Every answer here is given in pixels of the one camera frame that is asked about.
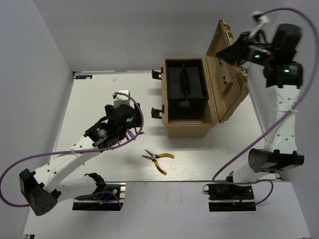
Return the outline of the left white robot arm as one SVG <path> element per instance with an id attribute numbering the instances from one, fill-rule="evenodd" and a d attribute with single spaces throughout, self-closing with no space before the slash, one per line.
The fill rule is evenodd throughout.
<path id="1" fill-rule="evenodd" d="M 89 159 L 118 148 L 128 130 L 142 126 L 139 104 L 119 105 L 86 130 L 69 152 L 59 153 L 54 160 L 33 171 L 23 170 L 19 174 L 20 189 L 35 215 L 42 216 L 67 199 L 103 197 L 107 185 L 99 174 L 85 173 L 74 181 L 67 181 L 66 177 Z"/>

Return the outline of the yellow black needle-nose pliers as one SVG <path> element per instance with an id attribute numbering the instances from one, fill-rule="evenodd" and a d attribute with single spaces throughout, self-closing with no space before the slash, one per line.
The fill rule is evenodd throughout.
<path id="1" fill-rule="evenodd" d="M 172 155 L 172 154 L 169 154 L 169 153 L 154 154 L 154 153 L 152 153 L 152 152 L 150 152 L 150 151 L 148 151 L 148 150 L 146 150 L 146 149 L 145 149 L 145 152 L 146 152 L 148 155 L 142 155 L 142 157 L 151 160 L 151 161 L 154 163 L 154 165 L 155 165 L 155 167 L 157 168 L 157 170 L 158 170 L 161 174 L 167 175 L 167 172 L 164 171 L 164 170 L 160 167 L 160 165 L 159 165 L 159 163 L 158 163 L 158 159 L 164 158 L 164 157 L 174 159 L 175 156 Z"/>

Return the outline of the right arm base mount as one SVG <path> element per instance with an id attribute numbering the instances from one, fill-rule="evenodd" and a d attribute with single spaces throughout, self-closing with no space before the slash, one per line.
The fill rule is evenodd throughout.
<path id="1" fill-rule="evenodd" d="M 210 212 L 256 211 L 255 197 L 251 186 L 205 184 L 203 192 L 208 195 Z"/>

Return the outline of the tan plastic toolbox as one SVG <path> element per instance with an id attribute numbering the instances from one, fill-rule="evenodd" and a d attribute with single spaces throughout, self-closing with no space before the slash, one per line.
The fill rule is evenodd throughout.
<path id="1" fill-rule="evenodd" d="M 244 69 L 215 56 L 233 42 L 221 19 L 204 58 L 165 58 L 159 72 L 152 70 L 152 78 L 161 81 L 161 109 L 151 115 L 162 120 L 169 138 L 206 137 L 248 96 Z"/>

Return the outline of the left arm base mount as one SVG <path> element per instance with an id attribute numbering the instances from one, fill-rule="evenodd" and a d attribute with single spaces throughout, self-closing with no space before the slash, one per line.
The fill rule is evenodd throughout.
<path id="1" fill-rule="evenodd" d="M 73 211 L 120 211 L 123 206 L 126 192 L 125 182 L 106 183 L 103 191 L 112 193 L 102 193 L 85 199 L 74 199 Z"/>

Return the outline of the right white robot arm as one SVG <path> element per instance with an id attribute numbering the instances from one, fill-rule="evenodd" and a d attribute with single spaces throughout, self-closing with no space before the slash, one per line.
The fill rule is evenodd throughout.
<path id="1" fill-rule="evenodd" d="M 260 41 L 264 32 L 254 36 L 243 32 L 231 46 L 216 53 L 216 57 L 233 66 L 246 62 L 263 66 L 266 91 L 269 96 L 269 129 L 262 137 L 262 149 L 250 149 L 248 162 L 232 172 L 232 182 L 226 184 L 226 195 L 232 199 L 243 193 L 241 183 L 252 183 L 261 177 L 300 166 L 304 157 L 297 153 L 293 105 L 303 85 L 302 64 L 293 60 L 301 39 L 301 28 L 283 23 L 271 43 Z"/>

